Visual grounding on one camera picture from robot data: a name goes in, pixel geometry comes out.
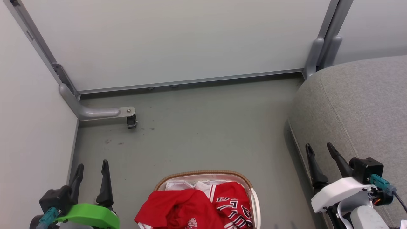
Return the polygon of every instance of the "gray partition leg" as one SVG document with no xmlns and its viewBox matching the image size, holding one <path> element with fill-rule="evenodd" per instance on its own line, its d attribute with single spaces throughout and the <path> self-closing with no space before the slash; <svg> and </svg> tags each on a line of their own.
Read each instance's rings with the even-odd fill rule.
<svg viewBox="0 0 407 229">
<path fill-rule="evenodd" d="M 319 55 L 321 54 L 323 45 L 324 45 L 323 38 L 317 38 L 312 43 L 311 51 L 308 54 L 304 71 L 302 72 L 302 76 L 304 77 L 304 79 L 308 79 L 308 77 L 314 74 L 315 71 L 317 70 L 318 58 Z"/>
<path fill-rule="evenodd" d="M 342 43 L 342 37 L 336 36 L 332 38 L 328 50 L 326 50 L 325 57 L 322 59 L 319 68 L 327 68 L 333 65 L 335 61 L 336 54 L 338 53 L 339 47 Z"/>
<path fill-rule="evenodd" d="M 69 105 L 73 113 L 78 117 L 79 121 L 89 121 L 98 119 L 109 119 L 127 117 L 127 128 L 132 129 L 137 125 L 134 107 L 119 107 L 119 108 L 89 108 L 80 104 L 76 97 L 69 90 L 68 86 L 61 84 L 59 93 Z"/>
</svg>

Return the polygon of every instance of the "white wall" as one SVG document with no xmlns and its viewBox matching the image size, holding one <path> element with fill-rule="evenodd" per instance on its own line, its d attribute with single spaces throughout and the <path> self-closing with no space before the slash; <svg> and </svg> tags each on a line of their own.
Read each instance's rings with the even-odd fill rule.
<svg viewBox="0 0 407 229">
<path fill-rule="evenodd" d="M 0 228 L 20 229 L 66 184 L 77 119 L 2 1 L 0 29 Z"/>
<path fill-rule="evenodd" d="M 334 64 L 407 55 L 407 1 L 354 0 L 339 31 Z"/>
<path fill-rule="evenodd" d="M 78 91 L 301 69 L 330 0 L 23 0 Z"/>
</svg>

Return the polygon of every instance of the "clothes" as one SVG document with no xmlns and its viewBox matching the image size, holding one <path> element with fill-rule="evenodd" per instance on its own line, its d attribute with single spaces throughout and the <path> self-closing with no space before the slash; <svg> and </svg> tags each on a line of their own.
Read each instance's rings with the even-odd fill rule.
<svg viewBox="0 0 407 229">
<path fill-rule="evenodd" d="M 218 182 L 198 181 L 195 185 L 191 185 L 177 181 L 173 185 L 167 186 L 176 189 L 175 191 L 155 191 L 149 196 L 134 220 L 138 222 L 141 229 L 166 228 L 167 226 L 169 229 L 216 229 L 219 226 L 222 229 L 244 229 L 252 227 L 249 199 L 242 185 L 237 182 L 212 184 L 218 184 Z M 179 190 L 182 187 L 194 189 Z M 202 209 L 207 207 L 207 204 L 211 206 L 209 207 L 211 211 Z M 191 223 L 196 223 L 196 227 L 187 225 L 192 218 L 195 220 Z M 219 225 L 214 221 L 215 225 L 211 227 L 201 226 L 207 224 L 206 220 L 213 218 L 217 219 Z"/>
<path fill-rule="evenodd" d="M 134 221 L 153 228 L 225 229 L 212 203 L 195 189 L 151 193 Z"/>
</svg>

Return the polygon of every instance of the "gray upholstered furniture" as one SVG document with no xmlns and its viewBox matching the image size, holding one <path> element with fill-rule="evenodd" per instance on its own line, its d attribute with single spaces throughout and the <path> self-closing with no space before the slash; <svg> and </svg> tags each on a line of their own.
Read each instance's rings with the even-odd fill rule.
<svg viewBox="0 0 407 229">
<path fill-rule="evenodd" d="M 306 168 L 305 144 L 310 143 L 329 180 L 340 179 L 326 148 L 332 142 L 347 161 L 372 157 L 383 163 L 383 177 L 407 202 L 407 56 L 316 72 L 298 90 L 289 123 Z M 407 218 L 396 199 L 376 210 L 391 227 Z"/>
</svg>

